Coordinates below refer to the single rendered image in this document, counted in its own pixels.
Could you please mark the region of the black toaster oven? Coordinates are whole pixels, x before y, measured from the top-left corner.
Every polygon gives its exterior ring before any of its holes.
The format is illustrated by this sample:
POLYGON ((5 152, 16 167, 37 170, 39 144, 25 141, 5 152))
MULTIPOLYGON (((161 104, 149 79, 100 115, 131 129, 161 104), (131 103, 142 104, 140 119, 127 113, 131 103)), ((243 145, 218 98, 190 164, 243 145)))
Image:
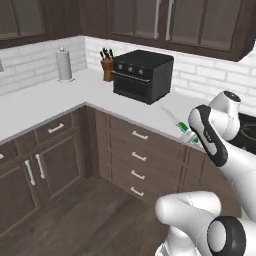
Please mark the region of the black toaster oven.
POLYGON ((113 92, 151 105, 170 92, 174 57, 144 50, 113 60, 113 92))

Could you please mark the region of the black hob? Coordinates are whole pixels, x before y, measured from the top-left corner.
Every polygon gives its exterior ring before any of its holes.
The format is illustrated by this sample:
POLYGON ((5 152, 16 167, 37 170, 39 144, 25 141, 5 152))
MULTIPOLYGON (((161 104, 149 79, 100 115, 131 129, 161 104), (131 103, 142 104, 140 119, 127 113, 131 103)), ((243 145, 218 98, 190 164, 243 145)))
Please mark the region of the black hob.
POLYGON ((256 155, 256 117, 239 114, 240 130, 236 137, 238 147, 256 155))

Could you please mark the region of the dark glass cupboard door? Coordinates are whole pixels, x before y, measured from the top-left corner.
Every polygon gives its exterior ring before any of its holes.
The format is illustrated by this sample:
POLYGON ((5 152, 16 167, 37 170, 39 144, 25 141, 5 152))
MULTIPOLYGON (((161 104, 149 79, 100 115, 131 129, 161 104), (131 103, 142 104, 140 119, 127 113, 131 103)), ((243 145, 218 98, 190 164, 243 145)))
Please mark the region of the dark glass cupboard door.
POLYGON ((0 0, 0 40, 44 33, 39 0, 0 0))
POLYGON ((111 0, 111 32, 154 39, 156 0, 111 0))
POLYGON ((230 50, 243 0, 174 0, 171 42, 230 50))

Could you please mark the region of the wooden knife block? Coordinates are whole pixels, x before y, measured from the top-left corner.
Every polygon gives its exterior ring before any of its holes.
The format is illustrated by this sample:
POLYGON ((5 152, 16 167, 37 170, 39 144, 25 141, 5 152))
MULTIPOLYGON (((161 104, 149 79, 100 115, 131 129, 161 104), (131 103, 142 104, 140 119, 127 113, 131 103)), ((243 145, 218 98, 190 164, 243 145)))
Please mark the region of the wooden knife block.
POLYGON ((100 61, 103 69, 103 80, 106 82, 111 82, 113 80, 113 51, 111 49, 107 50, 103 48, 100 51, 102 60, 100 61))

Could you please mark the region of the white paper towel roll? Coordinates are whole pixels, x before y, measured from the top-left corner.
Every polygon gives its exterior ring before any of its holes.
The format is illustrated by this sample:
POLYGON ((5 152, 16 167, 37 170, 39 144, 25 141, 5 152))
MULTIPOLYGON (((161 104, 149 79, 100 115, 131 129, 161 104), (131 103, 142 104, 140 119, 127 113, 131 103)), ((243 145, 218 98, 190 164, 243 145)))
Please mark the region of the white paper towel roll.
POLYGON ((71 62, 69 52, 60 47, 56 51, 56 61, 58 68, 58 81, 59 82, 72 82, 75 78, 72 75, 71 62))

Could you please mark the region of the green white handled utensil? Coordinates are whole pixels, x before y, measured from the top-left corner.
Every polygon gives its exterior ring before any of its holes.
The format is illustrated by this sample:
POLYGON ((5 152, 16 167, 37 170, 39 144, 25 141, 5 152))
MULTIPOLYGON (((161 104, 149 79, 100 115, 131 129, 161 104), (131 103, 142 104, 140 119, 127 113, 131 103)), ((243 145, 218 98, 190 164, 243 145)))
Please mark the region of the green white handled utensil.
POLYGON ((185 144, 199 144, 199 139, 196 133, 191 130, 188 124, 186 124, 182 119, 178 118, 171 110, 169 110, 164 105, 160 104, 159 107, 168 115, 174 125, 182 132, 182 135, 180 136, 180 140, 182 142, 184 142, 185 144))

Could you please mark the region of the dark wooden cupboard door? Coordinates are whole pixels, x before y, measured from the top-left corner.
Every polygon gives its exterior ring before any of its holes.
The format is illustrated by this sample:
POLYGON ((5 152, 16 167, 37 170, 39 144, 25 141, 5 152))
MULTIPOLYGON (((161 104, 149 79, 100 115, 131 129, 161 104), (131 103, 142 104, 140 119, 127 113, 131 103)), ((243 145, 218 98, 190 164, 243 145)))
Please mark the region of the dark wooden cupboard door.
POLYGON ((61 135, 36 153, 40 154, 45 173, 45 179, 40 177, 45 202, 59 196, 82 177, 77 135, 76 131, 61 135))
POLYGON ((0 236, 22 223, 37 209, 33 189, 22 164, 0 170, 0 236))
POLYGON ((182 191, 214 192, 221 201, 222 215, 241 217, 241 206, 231 185, 209 157, 199 150, 189 148, 186 159, 182 191))

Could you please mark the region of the dark wooden drawer front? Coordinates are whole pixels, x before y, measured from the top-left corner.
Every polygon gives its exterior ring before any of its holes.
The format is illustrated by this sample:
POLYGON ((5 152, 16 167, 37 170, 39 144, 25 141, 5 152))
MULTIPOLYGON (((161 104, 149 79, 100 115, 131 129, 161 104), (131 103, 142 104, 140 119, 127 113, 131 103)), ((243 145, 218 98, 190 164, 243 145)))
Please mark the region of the dark wooden drawer front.
POLYGON ((1 145, 0 153, 4 155, 4 158, 0 160, 0 167, 19 158, 19 152, 14 141, 9 141, 1 145))
POLYGON ((41 127, 38 127, 36 130, 35 130, 35 135, 37 137, 37 140, 38 140, 38 144, 42 144, 42 143, 45 143, 46 141, 49 141, 50 139, 68 131, 69 129, 72 128, 72 120, 71 120, 71 115, 70 114, 66 114, 66 115, 63 115, 55 120, 52 120, 48 123, 46 123, 45 125, 41 126, 41 127), (49 128, 55 128, 56 126, 59 125, 59 123, 63 123, 64 124, 64 128, 52 133, 52 134, 49 134, 48 133, 48 129, 49 128))
POLYGON ((183 162, 179 162, 167 157, 159 156, 155 153, 150 153, 147 150, 141 149, 138 146, 129 146, 126 141, 119 138, 117 135, 111 137, 111 148, 117 159, 124 161, 130 167, 142 173, 150 173, 152 175, 162 175, 174 179, 177 183, 180 180, 183 162), (145 162, 134 158, 131 153, 135 151, 140 156, 146 156, 145 162))
POLYGON ((129 146, 138 146, 162 157, 169 156, 179 162, 184 161, 185 147, 182 144, 116 117, 110 116, 109 122, 111 131, 126 141, 129 146), (134 130, 139 134, 148 135, 148 140, 133 136, 134 130))
POLYGON ((112 153, 111 167, 113 182, 146 202, 179 190, 182 165, 175 160, 128 150, 112 153))
POLYGON ((162 175, 152 175, 150 173, 142 173, 136 169, 128 169, 122 172, 121 170, 112 171, 112 180, 115 185, 126 192, 132 194, 136 198, 144 201, 146 204, 153 206, 156 200, 166 194, 176 193, 179 188, 179 184, 171 178, 164 177, 162 175), (140 180, 133 175, 131 171, 135 170, 140 175, 145 175, 145 180, 140 180), (130 191, 131 187, 139 192, 144 192, 143 197, 139 197, 130 191))

